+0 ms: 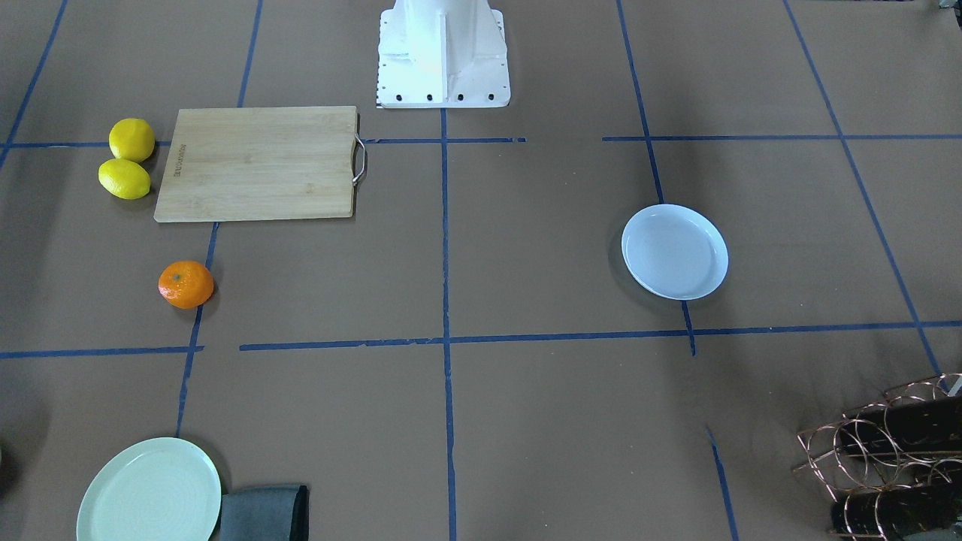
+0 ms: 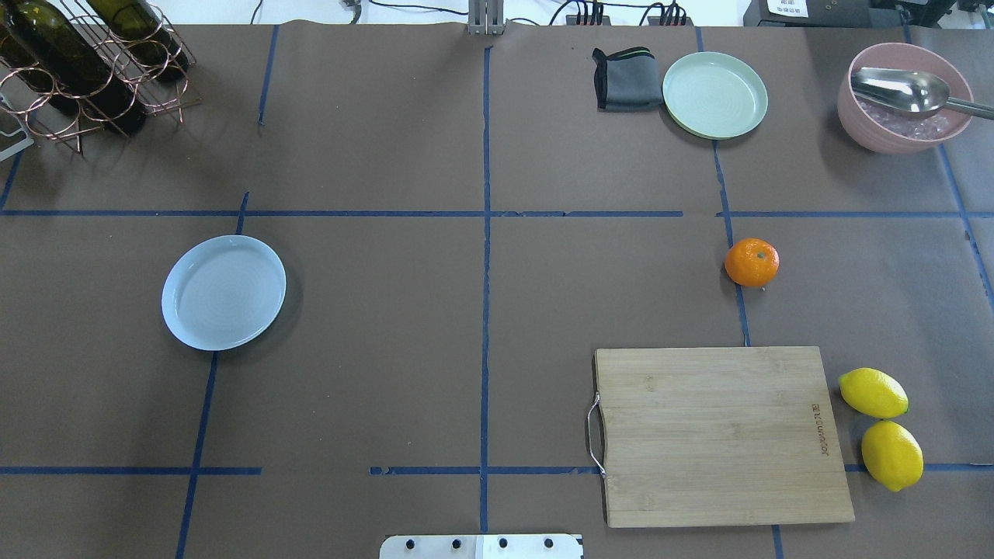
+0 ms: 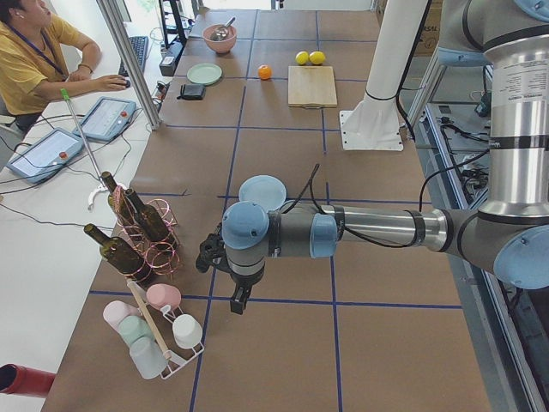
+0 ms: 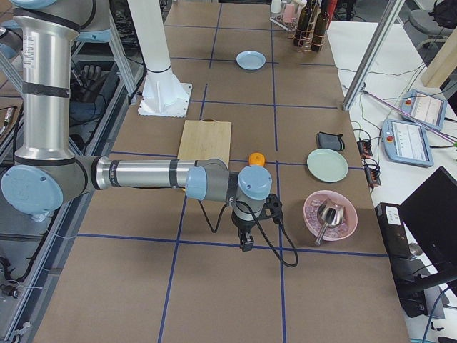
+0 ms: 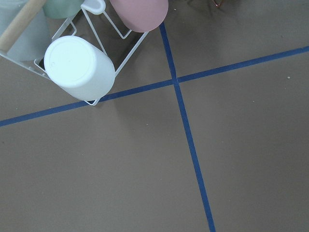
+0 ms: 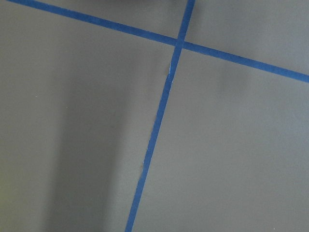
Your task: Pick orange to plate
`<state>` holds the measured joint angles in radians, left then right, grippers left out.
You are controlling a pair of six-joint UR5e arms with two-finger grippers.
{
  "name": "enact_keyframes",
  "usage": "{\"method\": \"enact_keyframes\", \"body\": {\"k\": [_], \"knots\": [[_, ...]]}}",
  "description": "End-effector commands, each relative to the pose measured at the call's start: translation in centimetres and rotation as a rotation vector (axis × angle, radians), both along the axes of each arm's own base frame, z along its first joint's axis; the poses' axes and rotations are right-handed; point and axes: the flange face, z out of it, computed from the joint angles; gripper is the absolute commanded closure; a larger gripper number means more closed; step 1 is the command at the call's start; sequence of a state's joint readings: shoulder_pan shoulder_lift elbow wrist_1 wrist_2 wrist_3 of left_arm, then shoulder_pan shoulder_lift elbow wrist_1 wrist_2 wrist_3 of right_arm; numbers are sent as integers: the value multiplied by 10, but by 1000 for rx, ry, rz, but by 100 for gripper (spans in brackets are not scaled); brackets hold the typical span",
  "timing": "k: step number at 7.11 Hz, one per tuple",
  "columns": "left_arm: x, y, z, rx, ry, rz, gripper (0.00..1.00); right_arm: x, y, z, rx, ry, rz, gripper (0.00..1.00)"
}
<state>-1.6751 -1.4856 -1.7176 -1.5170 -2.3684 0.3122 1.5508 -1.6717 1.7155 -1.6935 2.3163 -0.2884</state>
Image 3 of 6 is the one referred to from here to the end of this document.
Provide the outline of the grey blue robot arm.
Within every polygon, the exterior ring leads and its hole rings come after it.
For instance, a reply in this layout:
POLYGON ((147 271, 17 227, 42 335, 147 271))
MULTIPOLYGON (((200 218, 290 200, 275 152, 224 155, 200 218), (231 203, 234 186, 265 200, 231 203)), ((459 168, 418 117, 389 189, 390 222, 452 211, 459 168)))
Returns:
POLYGON ((548 284, 548 4, 446 1, 445 63, 492 67, 488 197, 476 210, 428 212, 286 205, 242 197, 224 213, 216 262, 242 313, 266 258, 325 258, 342 240, 446 252, 518 288, 548 284))

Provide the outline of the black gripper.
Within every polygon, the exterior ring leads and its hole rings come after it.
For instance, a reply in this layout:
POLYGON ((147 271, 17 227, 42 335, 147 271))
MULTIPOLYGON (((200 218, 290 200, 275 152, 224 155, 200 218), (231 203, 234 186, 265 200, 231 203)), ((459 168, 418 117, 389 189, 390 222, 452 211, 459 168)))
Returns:
POLYGON ((231 312, 244 312, 251 288, 258 283, 264 272, 264 256, 252 251, 227 251, 227 262, 231 269, 231 278, 235 282, 235 290, 230 299, 231 312))

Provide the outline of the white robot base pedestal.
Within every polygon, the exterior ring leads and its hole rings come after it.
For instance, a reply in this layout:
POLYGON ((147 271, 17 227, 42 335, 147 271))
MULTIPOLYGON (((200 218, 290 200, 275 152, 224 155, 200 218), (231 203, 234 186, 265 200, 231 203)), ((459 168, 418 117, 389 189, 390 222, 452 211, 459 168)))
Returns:
POLYGON ((364 98, 352 111, 340 112, 345 150, 403 150, 397 96, 429 8, 428 0, 386 3, 364 98))

